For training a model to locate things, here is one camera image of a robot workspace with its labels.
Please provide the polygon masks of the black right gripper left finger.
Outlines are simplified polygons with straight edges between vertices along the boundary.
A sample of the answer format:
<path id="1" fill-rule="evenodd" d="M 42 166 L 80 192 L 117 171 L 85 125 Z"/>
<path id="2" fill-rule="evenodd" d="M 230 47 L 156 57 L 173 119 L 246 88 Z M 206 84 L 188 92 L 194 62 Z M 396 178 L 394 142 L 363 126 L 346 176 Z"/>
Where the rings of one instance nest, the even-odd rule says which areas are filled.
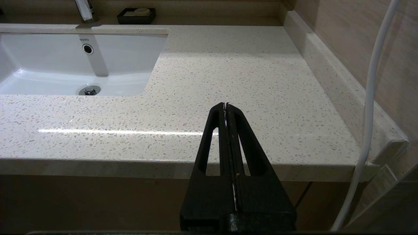
<path id="1" fill-rule="evenodd" d="M 225 110 L 225 104 L 218 103 L 209 112 L 182 205 L 182 215 L 224 215 L 235 210 Z M 208 176 L 206 170 L 214 129 L 218 129 L 220 175 Z"/>

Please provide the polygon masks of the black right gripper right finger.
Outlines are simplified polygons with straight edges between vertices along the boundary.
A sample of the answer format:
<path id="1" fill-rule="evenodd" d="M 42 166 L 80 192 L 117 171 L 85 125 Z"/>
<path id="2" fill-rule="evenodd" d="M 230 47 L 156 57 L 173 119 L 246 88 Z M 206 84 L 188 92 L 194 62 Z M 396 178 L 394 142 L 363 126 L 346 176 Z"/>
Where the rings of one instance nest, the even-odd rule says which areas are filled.
<path id="1" fill-rule="evenodd" d="M 227 103 L 226 118 L 238 211 L 295 215 L 287 193 L 243 112 Z"/>

